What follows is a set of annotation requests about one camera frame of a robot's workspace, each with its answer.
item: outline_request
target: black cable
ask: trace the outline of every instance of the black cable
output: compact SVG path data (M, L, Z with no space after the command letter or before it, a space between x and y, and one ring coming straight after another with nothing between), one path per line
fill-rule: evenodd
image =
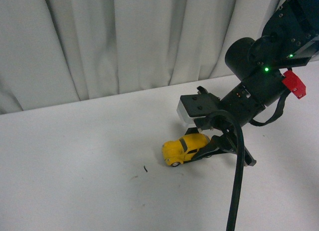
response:
M268 124L274 122L275 120L277 120L284 113L285 101L290 93L291 93L291 91L288 89L284 91L284 93L279 98L279 101L278 101L278 104L277 104L277 107L276 107L276 110L275 110L273 116L270 117L266 122L262 123L262 122L258 122L256 120L252 119L251 121L249 121L249 123L251 125L254 125L254 126L265 126L265 125L268 125Z
M235 225L236 225L241 184L242 184L243 172L244 172L244 160L245 160L244 136L238 121L234 118L232 114L230 114L229 112L225 110L218 110L218 111L214 111L210 113L206 118L209 121L211 121L216 116L223 116L224 118L226 118L226 120L234 126L236 137L237 137L236 171L235 171L233 192L231 196L227 227L226 227L226 231L233 231L235 230Z

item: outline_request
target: white tabletop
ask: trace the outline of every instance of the white tabletop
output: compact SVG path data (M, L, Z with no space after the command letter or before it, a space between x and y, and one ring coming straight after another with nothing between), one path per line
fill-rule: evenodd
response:
M307 96L290 95L275 123L243 128L257 164L244 170L238 231L319 230L319 63L295 71ZM238 83L229 76L1 115L0 230L225 230L236 156L171 168L161 146L186 131L180 95L202 85L223 97Z

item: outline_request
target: toy car wheel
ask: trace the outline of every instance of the toy car wheel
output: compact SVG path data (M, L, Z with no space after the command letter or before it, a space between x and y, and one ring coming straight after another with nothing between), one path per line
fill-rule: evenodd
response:
M177 167L179 165L180 165L180 162L174 162L174 163L171 164L172 167Z

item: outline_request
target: yellow toy car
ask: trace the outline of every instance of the yellow toy car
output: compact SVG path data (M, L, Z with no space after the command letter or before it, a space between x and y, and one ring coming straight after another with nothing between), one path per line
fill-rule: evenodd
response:
M209 142L209 137L200 133L184 135L175 141L167 141L162 147L164 160L172 167L188 163L198 150Z

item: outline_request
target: curtain fold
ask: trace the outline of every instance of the curtain fold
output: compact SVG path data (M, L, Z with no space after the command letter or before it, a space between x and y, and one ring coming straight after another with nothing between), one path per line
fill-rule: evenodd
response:
M280 0L0 0L0 112L231 74Z

